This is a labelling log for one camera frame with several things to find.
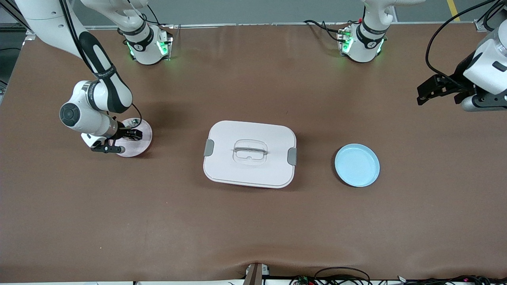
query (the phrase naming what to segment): light blue plate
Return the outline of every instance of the light blue plate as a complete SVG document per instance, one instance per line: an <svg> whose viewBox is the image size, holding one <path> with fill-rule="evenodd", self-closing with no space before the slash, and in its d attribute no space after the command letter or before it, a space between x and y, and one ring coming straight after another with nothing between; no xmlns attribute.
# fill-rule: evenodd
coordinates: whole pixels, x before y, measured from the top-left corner
<svg viewBox="0 0 507 285"><path fill-rule="evenodd" d="M350 144L342 147L335 157L338 176L354 187L365 187L377 180L380 162L368 147Z"/></svg>

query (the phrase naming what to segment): white container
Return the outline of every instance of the white container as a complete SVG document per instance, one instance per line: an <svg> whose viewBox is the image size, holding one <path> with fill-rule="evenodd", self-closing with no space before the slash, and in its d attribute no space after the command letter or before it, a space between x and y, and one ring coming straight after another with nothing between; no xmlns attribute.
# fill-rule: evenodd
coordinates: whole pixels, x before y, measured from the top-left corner
<svg viewBox="0 0 507 285"><path fill-rule="evenodd" d="M284 126L221 121L209 131L204 173L215 182L282 188L294 178L296 135Z"/></svg>

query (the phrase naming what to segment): yellow tape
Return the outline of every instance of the yellow tape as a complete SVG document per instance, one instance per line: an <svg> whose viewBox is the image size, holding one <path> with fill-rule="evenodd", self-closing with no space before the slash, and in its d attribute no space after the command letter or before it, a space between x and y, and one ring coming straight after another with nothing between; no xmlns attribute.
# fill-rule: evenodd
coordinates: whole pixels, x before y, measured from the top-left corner
<svg viewBox="0 0 507 285"><path fill-rule="evenodd" d="M447 0L447 5L449 5L449 10L451 10L452 16L456 16L458 14L458 10L456 9L456 5L454 4L454 0ZM460 19L457 17L454 21L459 22Z"/></svg>

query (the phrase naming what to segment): brown table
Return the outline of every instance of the brown table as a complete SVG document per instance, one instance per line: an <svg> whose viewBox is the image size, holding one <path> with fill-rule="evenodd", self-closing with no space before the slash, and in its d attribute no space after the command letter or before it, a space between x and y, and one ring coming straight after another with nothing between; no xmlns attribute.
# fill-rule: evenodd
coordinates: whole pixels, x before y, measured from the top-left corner
<svg viewBox="0 0 507 285"><path fill-rule="evenodd" d="M183 29L172 60L153 66L131 61L115 31L94 31L154 130L133 159L91 152L59 121L74 84L93 77L80 59L27 42L0 109L0 281L238 278L251 262L272 274L504 277L507 112L466 113L452 96L417 105L436 29L394 25L366 64L308 26ZM431 61L452 73L484 35L450 25ZM293 182L208 180L204 144L221 120L291 128ZM333 174L349 143L380 159L370 187Z"/></svg>

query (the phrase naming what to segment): container lid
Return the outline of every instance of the container lid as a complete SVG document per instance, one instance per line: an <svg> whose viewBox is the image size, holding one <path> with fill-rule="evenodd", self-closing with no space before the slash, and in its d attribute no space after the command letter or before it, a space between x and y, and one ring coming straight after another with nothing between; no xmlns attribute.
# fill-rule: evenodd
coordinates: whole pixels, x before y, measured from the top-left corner
<svg viewBox="0 0 507 285"><path fill-rule="evenodd" d="M371 185L380 173L377 155L368 147L350 144L342 147L335 157L338 176L354 187Z"/></svg>
<svg viewBox="0 0 507 285"><path fill-rule="evenodd" d="M294 177L296 155L287 127L221 121L209 131L203 168L216 182L282 188Z"/></svg>

